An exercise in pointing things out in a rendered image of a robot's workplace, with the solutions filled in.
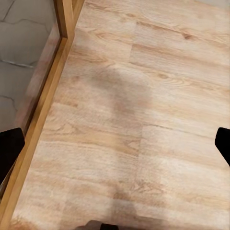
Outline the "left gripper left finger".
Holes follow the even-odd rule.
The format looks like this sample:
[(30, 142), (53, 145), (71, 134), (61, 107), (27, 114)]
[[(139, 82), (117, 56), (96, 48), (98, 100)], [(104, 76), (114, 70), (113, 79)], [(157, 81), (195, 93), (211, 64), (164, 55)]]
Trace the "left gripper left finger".
[(0, 133), (0, 185), (25, 146), (20, 127)]

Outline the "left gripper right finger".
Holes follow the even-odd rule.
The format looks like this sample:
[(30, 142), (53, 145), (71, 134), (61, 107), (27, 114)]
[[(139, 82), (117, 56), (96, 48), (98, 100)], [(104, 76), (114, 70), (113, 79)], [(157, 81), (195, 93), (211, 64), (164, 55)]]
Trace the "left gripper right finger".
[(230, 166), (230, 129), (218, 128), (215, 145)]

